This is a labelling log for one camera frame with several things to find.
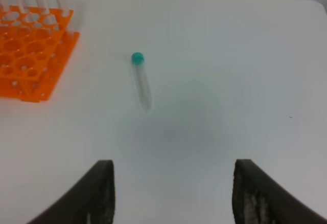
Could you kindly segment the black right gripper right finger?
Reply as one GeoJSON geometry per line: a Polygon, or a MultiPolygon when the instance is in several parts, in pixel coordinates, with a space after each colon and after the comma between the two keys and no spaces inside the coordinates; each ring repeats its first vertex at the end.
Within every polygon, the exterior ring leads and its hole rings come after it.
{"type": "Polygon", "coordinates": [[[235,223],[325,223],[249,159],[235,162],[231,201],[235,223]]]}

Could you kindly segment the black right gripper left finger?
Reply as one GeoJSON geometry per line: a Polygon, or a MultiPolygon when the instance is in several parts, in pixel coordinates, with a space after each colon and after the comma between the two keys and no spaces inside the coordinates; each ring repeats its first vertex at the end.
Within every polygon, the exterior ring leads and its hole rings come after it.
{"type": "Polygon", "coordinates": [[[113,223],[114,214],[114,164],[100,160],[30,223],[113,223]]]}

